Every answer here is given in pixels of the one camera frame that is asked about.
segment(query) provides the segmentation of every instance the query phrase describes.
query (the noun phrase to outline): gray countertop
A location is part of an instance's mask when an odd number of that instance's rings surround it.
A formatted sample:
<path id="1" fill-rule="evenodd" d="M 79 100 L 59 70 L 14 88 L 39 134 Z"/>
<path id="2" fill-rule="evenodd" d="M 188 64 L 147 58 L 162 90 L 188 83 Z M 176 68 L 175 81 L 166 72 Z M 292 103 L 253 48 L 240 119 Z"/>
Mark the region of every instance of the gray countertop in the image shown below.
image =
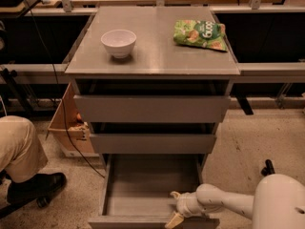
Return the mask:
<path id="1" fill-rule="evenodd" d="M 176 45 L 178 19 L 214 21 L 206 7 L 100 7 L 66 73 L 239 75 L 230 52 Z M 108 55 L 100 41 L 103 33 L 115 29 L 137 36 L 132 54 L 123 60 Z"/>

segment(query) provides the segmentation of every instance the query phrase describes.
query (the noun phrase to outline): person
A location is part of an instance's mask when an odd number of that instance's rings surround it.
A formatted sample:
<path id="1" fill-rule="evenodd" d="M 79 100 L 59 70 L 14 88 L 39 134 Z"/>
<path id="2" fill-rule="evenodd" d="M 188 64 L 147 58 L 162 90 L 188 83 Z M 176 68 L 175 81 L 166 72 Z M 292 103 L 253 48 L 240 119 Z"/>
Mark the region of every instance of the person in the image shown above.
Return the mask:
<path id="1" fill-rule="evenodd" d="M 19 116 L 0 118 L 0 171 L 11 179 L 10 204 L 51 196 L 66 184 L 63 173 L 38 174 L 48 159 L 31 121 Z"/>

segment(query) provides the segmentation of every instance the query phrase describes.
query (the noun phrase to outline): white bowl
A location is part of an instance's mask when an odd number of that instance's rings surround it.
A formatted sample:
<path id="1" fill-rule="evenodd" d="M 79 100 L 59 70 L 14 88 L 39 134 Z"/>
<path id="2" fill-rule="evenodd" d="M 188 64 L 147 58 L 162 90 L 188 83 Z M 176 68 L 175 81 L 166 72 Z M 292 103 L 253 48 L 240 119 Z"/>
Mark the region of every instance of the white bowl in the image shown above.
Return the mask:
<path id="1" fill-rule="evenodd" d="M 116 58 L 124 58 L 132 52 L 136 35 L 132 31 L 113 30 L 103 34 L 101 41 L 107 53 Z"/>

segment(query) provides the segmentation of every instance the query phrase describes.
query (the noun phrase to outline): cable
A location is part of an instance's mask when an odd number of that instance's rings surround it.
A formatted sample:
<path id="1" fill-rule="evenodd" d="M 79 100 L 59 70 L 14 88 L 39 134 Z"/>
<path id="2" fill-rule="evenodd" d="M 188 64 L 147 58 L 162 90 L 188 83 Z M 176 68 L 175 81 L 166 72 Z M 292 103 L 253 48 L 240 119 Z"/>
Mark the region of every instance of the cable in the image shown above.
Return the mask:
<path id="1" fill-rule="evenodd" d="M 38 28 L 38 26 L 37 26 L 35 17 L 34 17 L 34 15 L 33 15 L 32 11 L 31 11 L 31 7 L 30 7 L 30 4 L 29 4 L 28 0 L 24 0 L 24 1 L 27 3 L 27 6 L 29 7 L 30 15 L 31 15 L 31 18 L 32 18 L 32 20 L 33 20 L 33 22 L 34 22 L 34 25 L 35 25 L 36 31 L 37 31 L 37 33 L 38 33 L 39 39 L 40 39 L 40 41 L 41 41 L 41 43 L 42 43 L 42 45 L 43 45 L 43 47 L 44 47 L 44 49 L 45 49 L 45 51 L 46 51 L 48 57 L 49 57 L 49 60 L 51 61 L 51 64 L 52 64 L 52 67 L 53 67 L 53 71 L 54 71 L 54 75 L 55 75 L 55 79 L 56 79 L 56 85 L 57 85 L 58 91 L 59 91 L 59 93 L 60 93 L 60 86 L 59 86 L 59 81 L 58 81 L 58 75 L 57 75 L 55 66 L 54 66 L 54 64 L 53 64 L 53 60 L 52 60 L 51 54 L 50 54 L 50 52 L 49 52 L 49 50 L 48 50 L 48 47 L 46 46 L 46 44 L 45 44 L 45 42 L 44 42 L 44 40 L 43 40 L 43 38 L 42 38 L 42 36 L 41 36 L 40 30 L 39 30 L 39 28 Z M 65 103 L 64 103 L 64 100 L 63 100 L 63 99 L 61 99 L 61 103 L 62 103 L 62 105 L 63 105 L 63 111 L 64 111 L 63 116 L 64 116 L 64 123 L 65 123 L 65 131 L 66 131 L 67 137 L 68 137 L 68 139 L 69 139 L 71 145 L 74 147 L 74 149 L 83 157 L 83 159 L 89 164 L 89 166 L 90 166 L 98 175 L 100 175 L 101 177 L 105 178 L 105 176 L 103 176 L 101 173 L 99 173 L 99 172 L 98 172 L 98 171 L 88 162 L 88 160 L 84 157 L 84 155 L 79 151 L 79 149 L 78 149 L 78 148 L 74 145 L 74 143 L 72 142 L 71 136 L 70 136 L 69 131 L 68 131 L 67 122 L 66 122 L 66 116 L 67 116 L 67 115 L 66 115 L 66 107 L 65 107 Z"/>
<path id="2" fill-rule="evenodd" d="M 4 114 L 6 116 L 8 116 L 8 113 L 7 113 L 7 109 L 6 109 L 6 106 L 4 105 L 4 102 L 3 102 L 3 99 L 2 99 L 2 96 L 0 95 L 0 101 L 2 103 L 2 107 L 3 107 L 3 110 L 4 110 Z"/>

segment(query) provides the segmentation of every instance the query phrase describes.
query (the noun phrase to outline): snack bag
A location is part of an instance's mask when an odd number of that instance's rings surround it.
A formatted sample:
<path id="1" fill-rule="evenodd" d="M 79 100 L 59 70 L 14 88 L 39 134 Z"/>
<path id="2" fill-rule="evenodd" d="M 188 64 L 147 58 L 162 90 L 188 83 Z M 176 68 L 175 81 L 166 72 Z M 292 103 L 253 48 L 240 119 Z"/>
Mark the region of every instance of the snack bag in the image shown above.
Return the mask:
<path id="1" fill-rule="evenodd" d="M 180 45 L 226 52 L 228 48 L 223 40 L 225 30 L 224 24 L 212 21 L 177 20 L 173 40 Z"/>

